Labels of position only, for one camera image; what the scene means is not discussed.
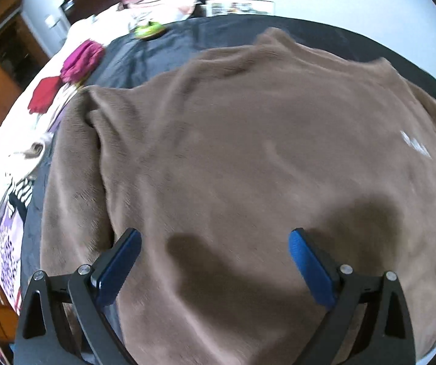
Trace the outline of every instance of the white bedding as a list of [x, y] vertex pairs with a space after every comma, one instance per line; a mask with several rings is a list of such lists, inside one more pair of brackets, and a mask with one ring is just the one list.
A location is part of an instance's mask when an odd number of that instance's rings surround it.
[[29, 114], [27, 106], [32, 98], [33, 91], [40, 80], [46, 77], [58, 76], [64, 60], [83, 41], [92, 39], [107, 46], [114, 39], [128, 34], [129, 27], [134, 19], [128, 10], [117, 11], [114, 5], [97, 16], [82, 19], [71, 26], [68, 38], [52, 59], [36, 75], [17, 101], [13, 104], [5, 120], [0, 126], [0, 202], [10, 184], [5, 177], [9, 163], [9, 155], [27, 148], [42, 133], [37, 131], [37, 114]]

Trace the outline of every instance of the pink folded garment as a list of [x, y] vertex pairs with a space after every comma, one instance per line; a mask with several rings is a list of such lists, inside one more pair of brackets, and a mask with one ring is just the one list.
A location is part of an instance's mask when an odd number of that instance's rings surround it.
[[96, 68], [103, 55], [103, 45], [91, 40], [84, 41], [64, 61], [61, 79], [76, 84]]

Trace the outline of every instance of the bed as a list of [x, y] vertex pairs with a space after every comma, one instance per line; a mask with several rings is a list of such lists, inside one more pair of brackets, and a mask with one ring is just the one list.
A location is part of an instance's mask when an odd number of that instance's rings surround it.
[[[167, 26], [166, 34], [151, 42], [136, 40], [128, 33], [131, 17], [117, 7], [118, 0], [72, 0], [66, 9], [71, 29], [63, 48], [40, 71], [16, 101], [0, 127], [0, 155], [8, 155], [31, 135], [34, 116], [26, 106], [34, 88], [45, 77], [57, 76], [68, 55], [83, 41], [91, 38], [106, 47], [105, 57], [85, 85], [127, 88], [139, 86], [156, 75], [182, 66], [200, 51], [214, 47], [232, 47], [253, 43], [268, 27], [277, 27], [305, 46], [329, 51], [344, 59], [370, 62], [385, 57], [397, 71], [436, 99], [436, 79], [397, 53], [362, 35], [320, 23], [261, 15], [228, 15], [215, 18], [194, 17]], [[41, 221], [44, 193], [57, 133], [44, 155], [27, 207], [21, 253], [20, 282], [25, 293], [31, 275], [40, 268]], [[3, 175], [0, 163], [0, 177]], [[0, 197], [3, 195], [0, 186]], [[115, 308], [107, 318], [118, 333]], [[430, 362], [436, 363], [436, 357]]]

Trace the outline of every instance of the green object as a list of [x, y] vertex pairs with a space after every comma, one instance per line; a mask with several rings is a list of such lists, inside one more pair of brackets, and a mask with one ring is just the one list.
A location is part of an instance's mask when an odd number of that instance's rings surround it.
[[158, 22], [149, 22], [145, 26], [135, 28], [135, 37], [140, 40], [148, 40], [160, 37], [165, 33], [165, 27]]

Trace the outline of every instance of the purple patterned cloth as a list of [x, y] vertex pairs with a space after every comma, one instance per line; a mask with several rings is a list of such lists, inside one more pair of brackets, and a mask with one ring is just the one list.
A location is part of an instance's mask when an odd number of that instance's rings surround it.
[[96, 68], [103, 55], [103, 45], [91, 40], [84, 41], [64, 61], [61, 79], [76, 84]]
[[20, 314], [20, 253], [24, 223], [16, 210], [9, 216], [8, 204], [0, 224], [0, 285], [12, 308]]

